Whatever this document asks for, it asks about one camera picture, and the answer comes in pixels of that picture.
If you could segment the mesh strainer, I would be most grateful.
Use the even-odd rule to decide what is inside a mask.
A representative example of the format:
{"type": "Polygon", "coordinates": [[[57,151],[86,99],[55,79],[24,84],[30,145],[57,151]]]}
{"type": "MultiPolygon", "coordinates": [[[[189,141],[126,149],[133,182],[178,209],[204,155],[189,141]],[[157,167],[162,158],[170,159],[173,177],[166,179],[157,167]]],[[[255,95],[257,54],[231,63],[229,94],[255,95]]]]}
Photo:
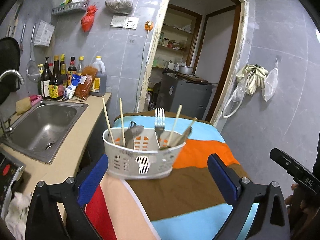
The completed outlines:
{"type": "Polygon", "coordinates": [[[40,78],[39,68],[33,59],[33,51],[34,51],[34,35],[35,35],[36,23],[33,25],[31,39],[30,39],[30,54],[29,61],[27,63],[26,73],[27,78],[34,83],[37,83],[40,78]]]}

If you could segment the hanging white cotton gloves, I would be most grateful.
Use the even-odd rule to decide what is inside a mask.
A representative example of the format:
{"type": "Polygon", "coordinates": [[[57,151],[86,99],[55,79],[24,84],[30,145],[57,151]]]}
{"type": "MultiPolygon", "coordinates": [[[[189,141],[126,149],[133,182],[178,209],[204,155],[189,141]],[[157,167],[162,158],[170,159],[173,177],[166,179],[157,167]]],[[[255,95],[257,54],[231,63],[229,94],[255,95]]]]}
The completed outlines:
{"type": "Polygon", "coordinates": [[[242,67],[236,74],[237,81],[244,80],[245,92],[252,96],[256,90],[264,88],[264,81],[268,76],[268,71],[257,64],[247,64],[242,67]]]}

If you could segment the hanging grey filled bag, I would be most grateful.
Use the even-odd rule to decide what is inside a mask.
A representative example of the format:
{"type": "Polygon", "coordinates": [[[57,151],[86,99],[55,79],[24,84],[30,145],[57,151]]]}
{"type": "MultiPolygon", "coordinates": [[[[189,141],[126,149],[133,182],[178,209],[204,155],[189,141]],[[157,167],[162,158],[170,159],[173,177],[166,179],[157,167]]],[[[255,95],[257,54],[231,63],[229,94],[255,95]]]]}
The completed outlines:
{"type": "Polygon", "coordinates": [[[133,12],[133,0],[105,0],[107,9],[120,15],[131,15],[133,12]]]}

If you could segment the steel spoon with patterned handle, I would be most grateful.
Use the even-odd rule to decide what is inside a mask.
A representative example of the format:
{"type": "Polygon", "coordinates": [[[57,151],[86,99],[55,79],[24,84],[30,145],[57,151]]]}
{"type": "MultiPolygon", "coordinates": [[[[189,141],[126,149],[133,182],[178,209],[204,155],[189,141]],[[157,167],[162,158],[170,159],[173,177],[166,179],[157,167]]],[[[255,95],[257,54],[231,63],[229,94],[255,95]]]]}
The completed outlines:
{"type": "Polygon", "coordinates": [[[134,150],[135,138],[144,130],[144,126],[137,125],[134,121],[130,122],[129,128],[124,132],[125,147],[134,150]]]}

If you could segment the chrome faucet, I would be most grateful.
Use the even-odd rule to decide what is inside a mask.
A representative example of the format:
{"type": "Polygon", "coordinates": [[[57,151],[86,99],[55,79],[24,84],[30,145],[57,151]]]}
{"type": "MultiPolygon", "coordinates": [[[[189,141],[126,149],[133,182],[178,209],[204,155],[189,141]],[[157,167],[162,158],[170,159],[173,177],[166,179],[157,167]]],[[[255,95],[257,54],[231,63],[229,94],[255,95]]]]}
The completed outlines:
{"type": "MultiPolygon", "coordinates": [[[[8,80],[14,84],[19,83],[20,85],[23,85],[25,83],[25,79],[22,76],[22,74],[15,69],[5,70],[1,74],[1,81],[3,80],[5,80],[5,85],[9,84],[8,80]]],[[[6,128],[2,114],[1,114],[1,129],[2,129],[5,140],[8,140],[9,139],[8,132],[10,131],[10,128],[6,128]]]]}

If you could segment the yellow sponge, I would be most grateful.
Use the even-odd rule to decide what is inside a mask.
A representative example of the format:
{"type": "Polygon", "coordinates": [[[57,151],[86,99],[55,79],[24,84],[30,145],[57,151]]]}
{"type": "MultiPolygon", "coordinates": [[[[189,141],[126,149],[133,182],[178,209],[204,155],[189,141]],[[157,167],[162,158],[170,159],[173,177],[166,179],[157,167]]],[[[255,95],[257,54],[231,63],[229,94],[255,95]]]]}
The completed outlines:
{"type": "Polygon", "coordinates": [[[23,98],[16,102],[16,114],[23,114],[31,109],[31,101],[29,97],[23,98]]]}

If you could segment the white plastic utensil basket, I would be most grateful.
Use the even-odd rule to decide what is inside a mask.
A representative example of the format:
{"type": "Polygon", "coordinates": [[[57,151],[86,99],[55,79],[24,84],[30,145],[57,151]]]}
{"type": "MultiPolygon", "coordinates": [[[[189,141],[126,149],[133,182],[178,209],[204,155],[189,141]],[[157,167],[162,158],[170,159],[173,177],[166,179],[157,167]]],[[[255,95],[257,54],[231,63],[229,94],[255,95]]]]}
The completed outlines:
{"type": "Polygon", "coordinates": [[[108,175],[125,180],[160,179],[167,177],[186,142],[167,148],[170,131],[157,140],[153,128],[145,128],[133,140],[133,149],[123,146],[121,128],[105,130],[102,135],[108,157],[108,175]]]}

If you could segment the steel fork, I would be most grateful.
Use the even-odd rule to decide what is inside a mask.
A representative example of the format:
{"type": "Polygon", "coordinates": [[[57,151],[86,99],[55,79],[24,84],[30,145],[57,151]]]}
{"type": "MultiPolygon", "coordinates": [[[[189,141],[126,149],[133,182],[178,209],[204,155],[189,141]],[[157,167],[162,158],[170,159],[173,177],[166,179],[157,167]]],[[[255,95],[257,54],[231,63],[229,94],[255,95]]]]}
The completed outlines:
{"type": "Polygon", "coordinates": [[[161,134],[165,129],[165,110],[163,108],[155,108],[155,133],[157,142],[160,144],[161,134]]]}

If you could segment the wooden door frame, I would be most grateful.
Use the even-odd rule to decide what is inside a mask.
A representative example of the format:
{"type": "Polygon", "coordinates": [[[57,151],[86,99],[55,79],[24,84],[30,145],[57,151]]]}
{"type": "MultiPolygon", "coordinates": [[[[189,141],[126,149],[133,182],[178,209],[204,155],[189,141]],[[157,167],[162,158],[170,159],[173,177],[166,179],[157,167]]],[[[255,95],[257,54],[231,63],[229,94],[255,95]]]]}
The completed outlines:
{"type": "MultiPolygon", "coordinates": [[[[236,16],[236,19],[240,22],[239,26],[236,27],[235,48],[232,50],[232,58],[229,64],[229,70],[227,72],[225,84],[220,87],[222,89],[221,95],[215,97],[213,100],[214,111],[212,113],[212,117],[209,119],[209,122],[214,126],[216,126],[222,119],[222,110],[231,94],[235,74],[239,68],[247,63],[251,49],[251,43],[247,43],[247,40],[251,40],[253,37],[253,27],[251,24],[254,23],[255,0],[237,1],[239,1],[240,4],[236,6],[236,11],[239,11],[240,13],[239,16],[236,16]]],[[[160,8],[155,19],[155,27],[153,28],[149,51],[147,53],[146,65],[143,67],[143,76],[139,80],[139,91],[137,93],[139,98],[136,103],[136,112],[141,112],[144,110],[148,83],[151,76],[152,63],[156,53],[156,45],[159,40],[161,25],[164,21],[165,11],[167,10],[168,5],[169,0],[161,0],[160,8]]]]}

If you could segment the black pan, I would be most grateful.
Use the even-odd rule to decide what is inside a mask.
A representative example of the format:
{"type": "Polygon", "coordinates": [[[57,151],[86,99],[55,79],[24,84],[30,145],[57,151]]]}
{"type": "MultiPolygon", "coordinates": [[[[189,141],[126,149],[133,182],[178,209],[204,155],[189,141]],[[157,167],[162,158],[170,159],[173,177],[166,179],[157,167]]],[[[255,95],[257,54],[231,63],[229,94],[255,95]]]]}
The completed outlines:
{"type": "MultiPolygon", "coordinates": [[[[8,69],[19,71],[20,67],[20,47],[18,42],[12,37],[1,38],[1,74],[8,69]]],[[[5,102],[11,92],[16,92],[20,89],[18,83],[14,84],[8,80],[8,85],[5,85],[5,80],[1,81],[1,104],[5,102]]]]}

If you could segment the striped blue orange brown cloth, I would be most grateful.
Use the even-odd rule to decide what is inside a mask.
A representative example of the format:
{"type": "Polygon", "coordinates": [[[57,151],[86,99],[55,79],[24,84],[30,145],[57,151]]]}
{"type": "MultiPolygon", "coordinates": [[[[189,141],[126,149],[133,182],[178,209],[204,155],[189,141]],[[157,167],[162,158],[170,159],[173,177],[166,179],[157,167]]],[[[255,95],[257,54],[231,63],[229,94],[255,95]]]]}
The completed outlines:
{"type": "Polygon", "coordinates": [[[214,183],[207,158],[217,153],[239,176],[246,172],[214,126],[193,124],[193,132],[169,176],[155,180],[109,178],[112,224],[118,239],[212,239],[232,207],[214,183]]]}

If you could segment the red plastic bag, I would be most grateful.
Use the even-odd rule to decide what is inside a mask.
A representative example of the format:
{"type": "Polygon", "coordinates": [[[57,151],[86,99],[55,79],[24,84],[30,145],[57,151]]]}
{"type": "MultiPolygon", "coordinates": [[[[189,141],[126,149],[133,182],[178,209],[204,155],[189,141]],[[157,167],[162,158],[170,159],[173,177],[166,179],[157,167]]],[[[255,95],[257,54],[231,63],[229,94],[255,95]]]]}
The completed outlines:
{"type": "Polygon", "coordinates": [[[97,7],[95,5],[90,5],[87,8],[86,14],[81,19],[81,28],[83,32],[88,32],[91,30],[96,12],[97,7]]]}

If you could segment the black induction cooker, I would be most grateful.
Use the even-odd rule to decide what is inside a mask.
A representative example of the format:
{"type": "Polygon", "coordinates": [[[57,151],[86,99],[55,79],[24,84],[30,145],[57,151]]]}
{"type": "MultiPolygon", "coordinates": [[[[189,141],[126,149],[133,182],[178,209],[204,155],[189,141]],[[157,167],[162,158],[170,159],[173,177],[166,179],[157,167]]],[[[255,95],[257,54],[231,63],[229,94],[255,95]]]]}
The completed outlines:
{"type": "Polygon", "coordinates": [[[1,148],[1,219],[5,219],[13,195],[14,185],[20,180],[25,164],[1,148]]]}

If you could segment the hanging clear plastic bag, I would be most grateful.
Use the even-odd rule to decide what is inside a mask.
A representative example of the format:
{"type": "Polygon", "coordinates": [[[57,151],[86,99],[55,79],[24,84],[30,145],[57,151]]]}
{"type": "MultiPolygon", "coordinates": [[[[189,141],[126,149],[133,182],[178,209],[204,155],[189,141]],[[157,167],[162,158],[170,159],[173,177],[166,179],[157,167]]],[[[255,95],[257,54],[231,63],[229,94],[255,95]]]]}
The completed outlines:
{"type": "Polygon", "coordinates": [[[264,87],[261,89],[262,96],[265,102],[268,102],[275,94],[278,86],[278,59],[276,59],[274,68],[269,71],[264,80],[264,87]]]}

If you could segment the white wall box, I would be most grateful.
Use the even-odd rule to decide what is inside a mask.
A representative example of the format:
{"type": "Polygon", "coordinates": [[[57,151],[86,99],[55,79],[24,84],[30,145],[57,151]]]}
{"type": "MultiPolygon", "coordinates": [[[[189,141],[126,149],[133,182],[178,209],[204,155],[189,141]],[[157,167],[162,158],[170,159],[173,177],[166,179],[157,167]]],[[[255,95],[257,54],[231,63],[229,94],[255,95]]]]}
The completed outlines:
{"type": "Polygon", "coordinates": [[[55,30],[55,26],[41,20],[33,40],[33,45],[48,47],[50,45],[50,41],[52,39],[54,30],[55,30]]]}

